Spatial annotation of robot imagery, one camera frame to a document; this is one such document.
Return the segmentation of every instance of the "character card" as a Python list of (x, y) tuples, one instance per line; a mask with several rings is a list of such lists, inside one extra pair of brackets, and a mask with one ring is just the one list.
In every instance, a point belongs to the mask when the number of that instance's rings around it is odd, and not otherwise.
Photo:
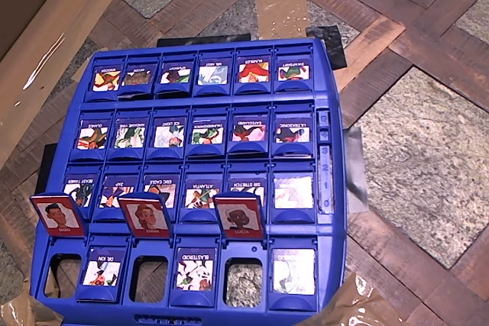
[(314, 262), (312, 248), (273, 249), (274, 291), (284, 294), (314, 295)]
[(182, 290), (212, 290), (214, 279), (214, 248), (179, 248), (176, 288)]
[(96, 174), (67, 175), (63, 192), (68, 194), (79, 207), (87, 208), (96, 180)]
[(119, 118), (115, 122), (115, 148), (142, 148), (147, 118)]
[(199, 86), (214, 86), (228, 84), (228, 70), (231, 59), (202, 60), (199, 67)]
[(192, 126), (192, 144), (222, 144), (225, 119), (194, 120)]
[(154, 119), (155, 148), (182, 148), (185, 141), (185, 118)]
[(84, 286), (116, 286), (124, 251), (91, 249)]
[(122, 80), (123, 86), (140, 86), (142, 84), (148, 84), (151, 81), (151, 77), (156, 70), (157, 64), (138, 64), (129, 65), (128, 70), (125, 72), (125, 77)]
[(119, 208), (118, 197), (134, 192), (137, 184), (137, 176), (106, 176), (99, 207)]
[(232, 141), (265, 141), (267, 118), (259, 116), (235, 116)]
[(105, 149), (110, 120), (82, 120), (76, 148)]
[(305, 80), (310, 79), (309, 60), (286, 61), (278, 65), (278, 80)]
[(136, 237), (170, 236), (159, 200), (120, 198), (119, 204), (129, 228)]
[(157, 194), (167, 208), (174, 208), (178, 181), (178, 175), (146, 175), (144, 191)]
[(312, 173), (276, 173), (274, 177), (276, 209), (311, 209)]
[(261, 207), (256, 198), (215, 198), (222, 229), (229, 238), (263, 238)]
[(188, 179), (186, 181), (185, 208), (213, 209), (214, 195), (221, 191), (219, 179)]
[(309, 143), (310, 141), (310, 118), (277, 119), (276, 143)]
[(121, 81), (122, 65), (97, 66), (93, 83), (94, 92), (117, 91)]
[(192, 72), (192, 62), (164, 63), (161, 84), (188, 83)]
[(31, 202), (50, 236), (82, 237), (85, 234), (83, 220), (79, 218), (74, 208), (76, 204), (68, 195), (31, 196)]
[(261, 178), (237, 178), (229, 180), (231, 191), (250, 192), (260, 196), (262, 206), (265, 206), (265, 187), (267, 180)]
[(270, 81), (270, 57), (240, 57), (239, 76), (240, 83), (256, 83)]

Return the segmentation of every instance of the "cartoon face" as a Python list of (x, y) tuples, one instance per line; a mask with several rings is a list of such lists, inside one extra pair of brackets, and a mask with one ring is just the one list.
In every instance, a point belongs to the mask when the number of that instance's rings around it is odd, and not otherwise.
[(241, 209), (235, 209), (228, 213), (228, 221), (235, 223), (238, 227), (244, 227), (250, 222), (250, 218)]

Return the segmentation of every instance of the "blue plastic frame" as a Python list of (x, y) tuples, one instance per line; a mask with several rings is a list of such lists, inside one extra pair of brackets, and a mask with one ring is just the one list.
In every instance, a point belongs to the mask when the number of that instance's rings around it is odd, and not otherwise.
[[(260, 82), (259, 85), (238, 83), (240, 58), (260, 56), (270, 57), (270, 81)], [(212, 88), (199, 86), (197, 80), (201, 60), (222, 57), (232, 59), (226, 85), (210, 86)], [(278, 81), (279, 61), (304, 57), (310, 59), (311, 78)], [(123, 77), (128, 61), (134, 58), (138, 60), (151, 58), (158, 65), (149, 92), (148, 89), (136, 91), (146, 99), (121, 98), (120, 94), (125, 94), (124, 88), (126, 88), (122, 85), (119, 85), (116, 91), (94, 92), (92, 90), (96, 67), (120, 63), (121, 77)], [(160, 83), (164, 65), (170, 62), (192, 63), (189, 82)], [(267, 148), (265, 152), (229, 153), (234, 145), (231, 138), (233, 116), (255, 115), (260, 111), (267, 111), (268, 117), (267, 143), (263, 144)], [(115, 119), (121, 113), (127, 113), (128, 117), (138, 114), (145, 114), (144, 116), (148, 117), (145, 147), (141, 148), (142, 154), (137, 157), (119, 157), (109, 160), (109, 148), (112, 148), (115, 136)], [(300, 146), (309, 156), (290, 157), (277, 154), (277, 149), (280, 149), (277, 145), (284, 144), (274, 142), (276, 116), (303, 113), (309, 114), (311, 118), (311, 137), (307, 144), (300, 144)], [(76, 150), (74, 147), (79, 136), (80, 119), (86, 116), (100, 118), (101, 114), (108, 114), (112, 121), (104, 153), (98, 154), (95, 158), (88, 157), (94, 153), (89, 153), (86, 157), (75, 157), (73, 151)], [(181, 150), (169, 148), (166, 153), (162, 153), (165, 149), (151, 150), (154, 119), (160, 116), (186, 117), (186, 143)], [(209, 155), (206, 147), (204, 152), (199, 152), (202, 150), (202, 145), (189, 144), (193, 120), (218, 116), (225, 119), (223, 143), (213, 147), (216, 148), (212, 149), (213, 155)], [(31, 294), (62, 314), (64, 324), (132, 324), (134, 326), (140, 324), (205, 326), (295, 324), (324, 307), (342, 282), (346, 254), (342, 121), (334, 76), (320, 40), (261, 40), (96, 53), (90, 60), (69, 107), (47, 191), (60, 191), (68, 173), (91, 173), (93, 169), (100, 170), (99, 182), (92, 194), (91, 205), (81, 211), (87, 222), (89, 235), (85, 238), (73, 239), (52, 238), (47, 235), (42, 224), (37, 226), (36, 231)], [(311, 212), (300, 211), (310, 219), (308, 223), (276, 221), (280, 212), (274, 208), (274, 174), (294, 170), (313, 174), (314, 209)], [(106, 175), (134, 174), (138, 177), (138, 184), (134, 190), (143, 191), (145, 175), (174, 173), (180, 174), (180, 181), (177, 186), (175, 207), (168, 210), (171, 220), (174, 221), (174, 234), (169, 240), (133, 238), (120, 209), (99, 208), (98, 203)], [(183, 207), (187, 178), (194, 179), (201, 176), (209, 179), (212, 175), (216, 175), (221, 177), (222, 192), (227, 192), (232, 190), (231, 177), (237, 175), (241, 178), (248, 174), (254, 176), (252, 178), (266, 180), (263, 204), (267, 234), (265, 240), (225, 239), (219, 224), (214, 220), (214, 210)], [(189, 221), (189, 216), (201, 216), (201, 220), (204, 221)], [(83, 293), (85, 290), (80, 284), (86, 271), (87, 254), (92, 247), (118, 248), (125, 252), (120, 281), (112, 296), (114, 302), (104, 302), (103, 299), (94, 302), (79, 300), (80, 292)], [(176, 249), (180, 247), (215, 248), (214, 290), (211, 295), (204, 297), (210, 307), (200, 306), (199, 301), (196, 300), (198, 296), (190, 297), (186, 293), (181, 294), (185, 291), (175, 290)], [(270, 287), (273, 276), (271, 251), (274, 248), (293, 247), (315, 250), (317, 280), (314, 295), (307, 297), (295, 295), (291, 300), (286, 295), (274, 293)], [(84, 264), (80, 271), (76, 295), (71, 299), (46, 297), (44, 287), (51, 260), (58, 255), (70, 253), (82, 258)], [(158, 303), (138, 303), (130, 299), (129, 289), (134, 281), (135, 261), (138, 257), (145, 256), (165, 257), (168, 260), (166, 285), (162, 300)], [(225, 304), (225, 268), (226, 263), (233, 259), (253, 259), (260, 261), (263, 266), (261, 303), (256, 307), (231, 307)]]

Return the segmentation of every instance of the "blue plastic tray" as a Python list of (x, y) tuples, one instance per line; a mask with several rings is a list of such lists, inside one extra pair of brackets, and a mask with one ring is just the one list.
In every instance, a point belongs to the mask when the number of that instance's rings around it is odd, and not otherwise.
[[(239, 82), (240, 65), (254, 63), (252, 60), (269, 63), (268, 80)], [(206, 69), (201, 69), (207, 66), (223, 69), (209, 76)], [(94, 91), (94, 73), (101, 70), (118, 70), (121, 75), (110, 87), (98, 80), (102, 86)], [(147, 77), (147, 83), (134, 84), (128, 78), (135, 77), (134, 73)], [(247, 116), (265, 122), (264, 141), (232, 141), (234, 121)], [(78, 149), (80, 128), (97, 120), (103, 120), (106, 129), (104, 139), (98, 140), (105, 149)], [(293, 142), (283, 136), (279, 138), (284, 143), (278, 143), (279, 124), (285, 127), (290, 121), (310, 128), (309, 142)], [(144, 134), (144, 146), (138, 147), (138, 142), (120, 136), (120, 124), (145, 129), (139, 130)], [(162, 147), (155, 140), (155, 129), (164, 124), (183, 127), (185, 141)], [(194, 137), (189, 133), (198, 124), (223, 127), (224, 132), (217, 138)], [(194, 144), (194, 139), (215, 141)], [(126, 148), (115, 149), (116, 141)], [(86, 137), (80, 144), (94, 143)], [(313, 180), (312, 208), (274, 207), (274, 179), (291, 173)], [(341, 285), (346, 245), (342, 121), (334, 76), (320, 40), (263, 40), (96, 53), (68, 110), (47, 191), (62, 192), (67, 180), (73, 176), (76, 179), (76, 175), (94, 177), (90, 200), (80, 208), (89, 235), (50, 237), (39, 224), (31, 274), (31, 294), (62, 314), (64, 324), (295, 324), (320, 311)], [(136, 240), (120, 209), (99, 204), (107, 189), (104, 185), (117, 181), (132, 192), (144, 191), (155, 176), (176, 183), (174, 205), (167, 209), (173, 236), (168, 240)], [(243, 177), (264, 187), (264, 240), (225, 239), (216, 211), (184, 208), (189, 182), (212, 179), (216, 188), (227, 192)], [(211, 291), (176, 289), (179, 249), (189, 247), (215, 251)], [(313, 294), (274, 291), (274, 249), (314, 251)], [(107, 250), (116, 253), (121, 263), (117, 286), (84, 286), (89, 258)], [(44, 294), (50, 262), (57, 254), (82, 259), (76, 294), (71, 299), (52, 299)], [(165, 290), (158, 303), (133, 302), (129, 296), (133, 276), (137, 275), (133, 274), (135, 261), (141, 256), (168, 260)], [(262, 264), (261, 302), (256, 307), (225, 304), (226, 263), (236, 258)]]

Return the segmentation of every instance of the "red character card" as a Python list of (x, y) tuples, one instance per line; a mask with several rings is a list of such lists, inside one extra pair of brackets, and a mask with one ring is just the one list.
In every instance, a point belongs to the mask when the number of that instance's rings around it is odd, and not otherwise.
[(31, 202), (53, 237), (83, 237), (85, 230), (75, 202), (68, 195), (31, 196)]
[(125, 220), (135, 237), (168, 238), (167, 219), (157, 199), (119, 198)]
[(215, 205), (226, 237), (264, 237), (261, 206), (256, 197), (215, 197)]

